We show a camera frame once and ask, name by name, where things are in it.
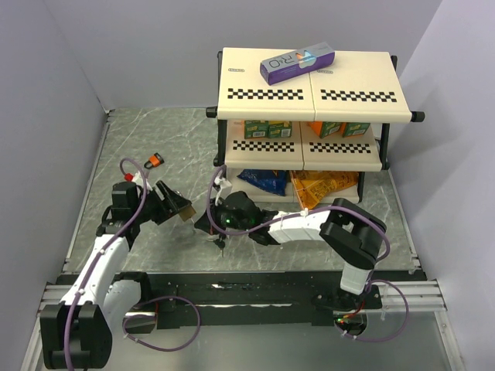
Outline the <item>brass padlock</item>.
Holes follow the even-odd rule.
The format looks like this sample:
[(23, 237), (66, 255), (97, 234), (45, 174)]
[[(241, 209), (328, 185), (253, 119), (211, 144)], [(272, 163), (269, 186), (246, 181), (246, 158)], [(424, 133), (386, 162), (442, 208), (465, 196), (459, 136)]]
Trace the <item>brass padlock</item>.
[(182, 196), (180, 192), (173, 192), (172, 201), (174, 202), (177, 214), (183, 222), (191, 220), (196, 214), (196, 210), (193, 208), (192, 202)]

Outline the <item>black-headed key bunch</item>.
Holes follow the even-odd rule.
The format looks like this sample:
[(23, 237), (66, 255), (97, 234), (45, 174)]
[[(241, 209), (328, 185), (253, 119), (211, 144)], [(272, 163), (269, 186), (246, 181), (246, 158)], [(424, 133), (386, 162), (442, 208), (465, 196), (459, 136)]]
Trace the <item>black-headed key bunch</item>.
[(225, 238), (222, 237), (222, 236), (219, 236), (219, 237), (215, 237), (215, 236), (212, 236), (210, 239), (209, 239), (210, 242), (214, 243), (217, 248), (220, 250), (220, 256), (222, 258), (224, 258), (224, 248), (226, 246), (225, 244)]

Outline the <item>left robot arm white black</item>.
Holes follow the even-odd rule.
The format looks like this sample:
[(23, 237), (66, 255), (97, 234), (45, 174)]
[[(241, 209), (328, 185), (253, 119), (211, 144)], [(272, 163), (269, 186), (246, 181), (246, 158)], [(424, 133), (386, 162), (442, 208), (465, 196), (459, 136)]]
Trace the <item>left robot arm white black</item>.
[(191, 201), (162, 181), (113, 185), (84, 268), (60, 302), (41, 311), (47, 369), (101, 369), (107, 364), (113, 334), (127, 310), (145, 310), (153, 299), (146, 274), (120, 271), (141, 225), (160, 225), (174, 216), (187, 220), (194, 213)]

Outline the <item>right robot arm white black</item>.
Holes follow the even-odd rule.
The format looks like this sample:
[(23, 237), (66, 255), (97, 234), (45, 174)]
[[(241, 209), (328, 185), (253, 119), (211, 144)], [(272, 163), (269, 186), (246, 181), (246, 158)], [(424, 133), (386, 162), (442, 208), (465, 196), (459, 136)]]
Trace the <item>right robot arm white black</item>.
[(294, 241), (328, 244), (344, 260), (337, 296), (347, 308), (364, 300), (372, 271), (384, 259), (381, 246), (390, 251), (386, 224), (344, 198), (318, 209), (287, 213), (261, 209), (238, 191), (219, 202), (211, 199), (194, 228), (220, 239), (246, 234), (263, 246)]

